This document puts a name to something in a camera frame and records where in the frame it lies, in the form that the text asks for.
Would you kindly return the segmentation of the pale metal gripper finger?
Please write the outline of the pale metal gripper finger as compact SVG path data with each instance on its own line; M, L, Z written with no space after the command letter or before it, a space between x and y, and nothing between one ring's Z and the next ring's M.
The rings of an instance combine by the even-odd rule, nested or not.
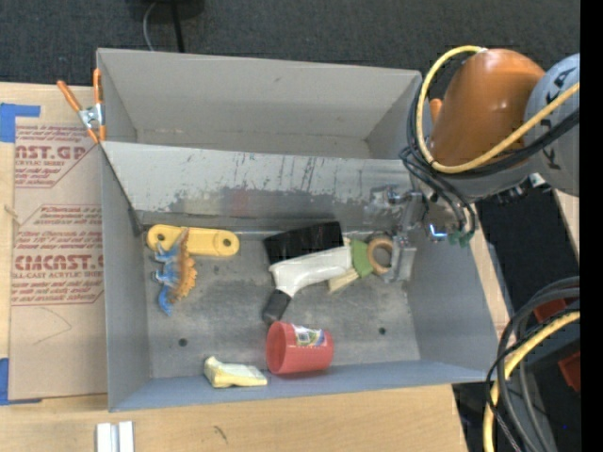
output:
M382 278L386 283L408 282L412 277L417 248L406 235L394 236L392 244L390 267Z
M373 216L400 214L407 207L407 197L395 186L380 186L370 190L369 213Z

